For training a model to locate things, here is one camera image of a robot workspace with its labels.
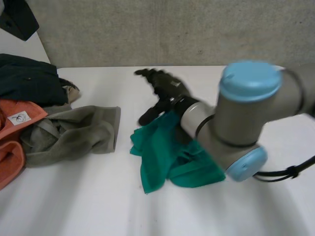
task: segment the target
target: light blue joint cap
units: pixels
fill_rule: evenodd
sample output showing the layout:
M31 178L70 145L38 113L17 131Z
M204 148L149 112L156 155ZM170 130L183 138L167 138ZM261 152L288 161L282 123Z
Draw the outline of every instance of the light blue joint cap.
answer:
M224 69L220 93L235 102L258 102L274 95L281 84L281 72L271 64L240 61Z
M258 147L234 162L225 171L233 180L244 181L256 174L267 161L267 152Z

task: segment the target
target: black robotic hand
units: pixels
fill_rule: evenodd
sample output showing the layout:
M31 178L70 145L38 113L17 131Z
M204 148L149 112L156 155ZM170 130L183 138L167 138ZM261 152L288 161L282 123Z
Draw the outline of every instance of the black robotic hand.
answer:
M162 112L175 110L177 114L182 115L192 103L196 102L190 97L190 92L185 84L171 74L155 69L137 70L135 74L145 77L159 98L157 104L140 117L138 122L142 126L151 123ZM188 144L192 140L180 124L175 128L175 135L177 141L182 144Z
M140 117L140 125L149 124L162 112L172 110L184 96L190 96L190 92L181 80L163 70L143 69L137 70L135 74L145 77L159 97L157 104Z

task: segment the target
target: pile of clothes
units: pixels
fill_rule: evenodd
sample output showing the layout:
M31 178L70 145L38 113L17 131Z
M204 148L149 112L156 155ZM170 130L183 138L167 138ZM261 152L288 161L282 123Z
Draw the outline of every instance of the pile of clothes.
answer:
M0 54L0 189L24 167L114 152L120 108L72 109L79 96L55 66Z

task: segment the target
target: dark green fabric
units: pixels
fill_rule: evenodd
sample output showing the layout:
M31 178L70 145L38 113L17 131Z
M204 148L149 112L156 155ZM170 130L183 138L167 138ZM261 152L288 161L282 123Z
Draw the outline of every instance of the dark green fabric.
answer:
M29 58L0 54L0 98L31 101L42 107L68 102L54 65Z
M225 179L197 141L183 145L176 141L179 118L169 112L142 126L131 135L131 154L141 156L140 175L145 193L161 188L166 179L181 187L200 187Z

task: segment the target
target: gray towel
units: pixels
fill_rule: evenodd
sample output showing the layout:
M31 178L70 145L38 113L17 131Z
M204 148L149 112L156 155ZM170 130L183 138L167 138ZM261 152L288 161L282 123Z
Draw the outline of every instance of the gray towel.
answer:
M69 105L64 105L44 110L49 116L20 136L27 167L74 160L90 151L95 154L114 152L119 107L86 106L71 110Z
M4 3L3 0L0 0L0 15L3 13L4 11Z

